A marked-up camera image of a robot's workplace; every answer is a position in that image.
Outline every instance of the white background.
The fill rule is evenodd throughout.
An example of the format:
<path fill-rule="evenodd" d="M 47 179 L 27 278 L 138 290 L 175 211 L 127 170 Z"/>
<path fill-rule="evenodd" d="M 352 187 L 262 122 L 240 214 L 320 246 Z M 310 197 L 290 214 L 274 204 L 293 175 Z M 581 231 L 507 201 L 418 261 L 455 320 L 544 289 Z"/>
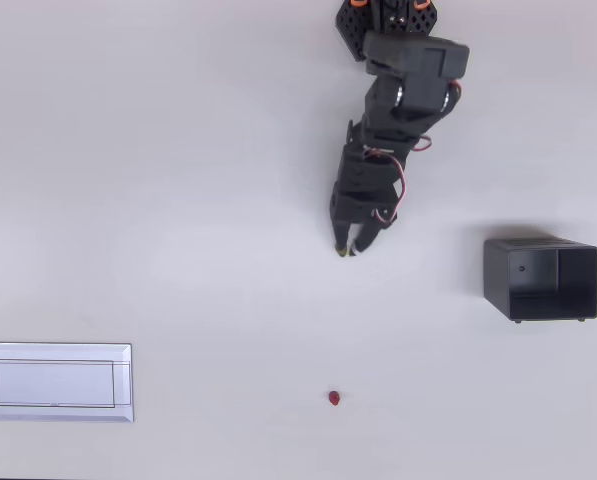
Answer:
<path fill-rule="evenodd" d="M 597 1 L 437 3 L 462 102 L 340 259 L 338 0 L 0 0 L 0 341 L 131 342 L 136 401 L 0 477 L 597 479 L 597 320 L 481 297 L 493 233 L 597 245 Z"/>

